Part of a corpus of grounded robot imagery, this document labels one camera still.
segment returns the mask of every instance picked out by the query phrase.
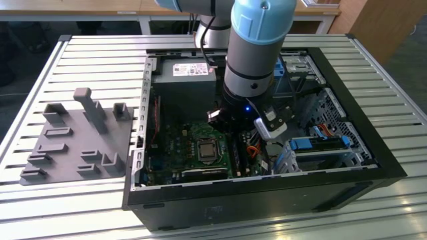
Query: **light blue robot joint cap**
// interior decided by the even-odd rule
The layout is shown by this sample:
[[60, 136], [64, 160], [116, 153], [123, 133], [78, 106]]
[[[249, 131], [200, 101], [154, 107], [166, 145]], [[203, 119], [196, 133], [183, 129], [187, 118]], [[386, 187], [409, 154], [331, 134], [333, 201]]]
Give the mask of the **light blue robot joint cap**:
[[154, 0], [159, 7], [182, 12], [178, 0]]
[[298, 0], [235, 0], [231, 24], [246, 41], [269, 45], [290, 32]]

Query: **motherboard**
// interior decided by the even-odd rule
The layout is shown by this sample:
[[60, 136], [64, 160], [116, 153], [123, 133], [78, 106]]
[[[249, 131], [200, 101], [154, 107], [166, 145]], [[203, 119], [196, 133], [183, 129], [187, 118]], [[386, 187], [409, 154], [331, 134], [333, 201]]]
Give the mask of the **motherboard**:
[[232, 178], [226, 135], [204, 122], [166, 125], [162, 154], [150, 156], [151, 185]]

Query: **metal case frame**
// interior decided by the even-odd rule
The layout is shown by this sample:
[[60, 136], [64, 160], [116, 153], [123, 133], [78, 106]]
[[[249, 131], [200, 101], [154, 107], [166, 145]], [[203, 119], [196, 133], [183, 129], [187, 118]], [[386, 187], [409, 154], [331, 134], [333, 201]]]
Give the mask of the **metal case frame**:
[[[371, 190], [390, 186], [407, 176], [321, 49], [283, 48], [282, 51], [307, 51], [379, 167], [138, 190], [131, 182], [134, 167], [146, 150], [142, 127], [138, 131], [139, 147], [127, 165], [123, 209], [134, 211], [151, 231], [339, 209]], [[212, 55], [215, 52], [227, 54], [226, 49], [210, 49]], [[143, 81], [148, 88], [152, 69], [156, 68], [155, 58], [166, 55], [175, 58], [202, 57], [199, 49], [148, 50], [147, 54], [152, 55], [146, 61]], [[142, 91], [143, 108], [148, 107], [150, 92], [144, 87]], [[142, 116], [147, 110], [140, 109]], [[147, 125], [147, 119], [142, 116], [139, 120]]]

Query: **white table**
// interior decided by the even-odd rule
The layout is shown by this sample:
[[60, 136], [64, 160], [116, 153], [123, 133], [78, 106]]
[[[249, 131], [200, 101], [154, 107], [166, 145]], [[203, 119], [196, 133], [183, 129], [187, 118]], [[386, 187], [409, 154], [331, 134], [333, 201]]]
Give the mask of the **white table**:
[[104, 107], [126, 102], [138, 116], [146, 49], [194, 47], [186, 35], [75, 36], [58, 43], [0, 145], [0, 239], [361, 240], [426, 236], [426, 115], [357, 40], [345, 35], [289, 35], [283, 46], [321, 47], [409, 174], [406, 179], [339, 210], [152, 233], [134, 213], [120, 209], [123, 177], [19, 185], [46, 122], [40, 114], [46, 104], [62, 102], [67, 109], [82, 108], [71, 101], [72, 94], [75, 88], [88, 87]]

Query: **gray 3d printed holder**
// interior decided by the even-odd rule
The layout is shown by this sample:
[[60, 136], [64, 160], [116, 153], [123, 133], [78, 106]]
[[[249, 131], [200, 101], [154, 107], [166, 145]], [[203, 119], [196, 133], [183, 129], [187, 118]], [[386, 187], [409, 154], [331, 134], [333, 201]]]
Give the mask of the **gray 3d printed holder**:
[[84, 110], [50, 103], [46, 124], [20, 174], [22, 185], [123, 177], [128, 159], [134, 109], [115, 103], [103, 109], [90, 88], [76, 88], [74, 99]]

